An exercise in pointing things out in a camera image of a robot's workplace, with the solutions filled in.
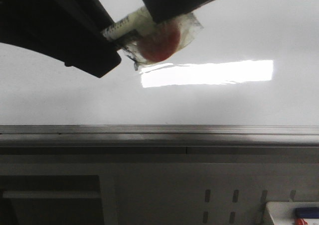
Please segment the white marker with red tape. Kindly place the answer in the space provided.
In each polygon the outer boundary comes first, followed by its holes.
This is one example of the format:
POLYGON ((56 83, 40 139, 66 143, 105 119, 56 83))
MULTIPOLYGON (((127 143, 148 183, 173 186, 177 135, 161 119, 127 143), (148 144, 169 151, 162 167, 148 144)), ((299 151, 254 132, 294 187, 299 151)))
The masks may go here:
POLYGON ((190 12, 160 23, 145 6, 101 31, 101 34, 134 61, 134 68, 162 62, 189 45, 203 29, 190 12))

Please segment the white plastic marker tray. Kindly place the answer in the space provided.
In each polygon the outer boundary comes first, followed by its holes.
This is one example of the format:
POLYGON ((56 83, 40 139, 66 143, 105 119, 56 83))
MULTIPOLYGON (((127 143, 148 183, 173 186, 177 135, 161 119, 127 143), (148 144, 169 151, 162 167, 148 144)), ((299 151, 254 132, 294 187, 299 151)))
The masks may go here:
POLYGON ((264 225, 294 225, 296 208, 319 207, 318 202, 267 202, 263 215, 264 225))

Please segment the white whiteboard with aluminium frame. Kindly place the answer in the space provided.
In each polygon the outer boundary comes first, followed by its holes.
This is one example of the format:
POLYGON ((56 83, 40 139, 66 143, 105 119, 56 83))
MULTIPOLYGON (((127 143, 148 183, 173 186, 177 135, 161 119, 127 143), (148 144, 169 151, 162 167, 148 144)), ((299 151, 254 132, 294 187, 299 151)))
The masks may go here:
POLYGON ((1 143, 317 144, 319 0, 216 0, 166 61, 96 78, 0 46, 1 143))

